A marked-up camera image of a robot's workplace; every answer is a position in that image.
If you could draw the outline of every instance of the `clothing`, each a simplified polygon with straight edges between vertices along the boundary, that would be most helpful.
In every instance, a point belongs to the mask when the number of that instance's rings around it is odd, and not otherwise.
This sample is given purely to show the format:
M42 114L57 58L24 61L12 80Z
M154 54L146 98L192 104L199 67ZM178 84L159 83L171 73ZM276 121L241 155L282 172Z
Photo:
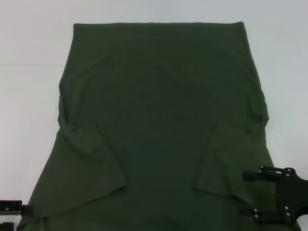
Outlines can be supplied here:
M74 25L59 125L18 231L298 231L275 208L269 119L244 24Z

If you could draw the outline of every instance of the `white background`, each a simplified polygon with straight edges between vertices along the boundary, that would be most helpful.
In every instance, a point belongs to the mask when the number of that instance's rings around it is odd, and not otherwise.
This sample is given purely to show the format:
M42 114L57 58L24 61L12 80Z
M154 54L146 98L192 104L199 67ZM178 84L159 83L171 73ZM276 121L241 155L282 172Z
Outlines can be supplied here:
M0 200L26 204L50 155L73 23L243 21L274 164L308 180L307 11L307 0L0 0ZM308 231L308 216L299 223Z

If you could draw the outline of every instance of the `black clamp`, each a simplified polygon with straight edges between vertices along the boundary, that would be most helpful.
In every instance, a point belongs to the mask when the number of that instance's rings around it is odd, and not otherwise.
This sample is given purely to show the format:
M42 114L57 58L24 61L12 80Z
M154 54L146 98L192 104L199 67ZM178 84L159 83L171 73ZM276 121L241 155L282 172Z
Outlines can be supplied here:
M33 216L33 207L23 205L22 201L0 201L0 215ZM14 223L4 222L0 224L0 231L14 231Z
M257 173L244 171L243 178L246 181L266 180L277 183L276 210L251 207L239 209L241 215L254 216L256 224L293 226L300 216L308 214L308 181L301 179L295 169L260 166Z

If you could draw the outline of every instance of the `green fabric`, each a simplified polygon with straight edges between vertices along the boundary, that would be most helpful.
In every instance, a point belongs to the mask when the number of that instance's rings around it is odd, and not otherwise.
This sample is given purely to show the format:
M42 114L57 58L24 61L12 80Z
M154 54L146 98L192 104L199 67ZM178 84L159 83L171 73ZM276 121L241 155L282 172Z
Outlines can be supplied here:
M54 148L18 231L299 231L275 208L244 24L74 25Z

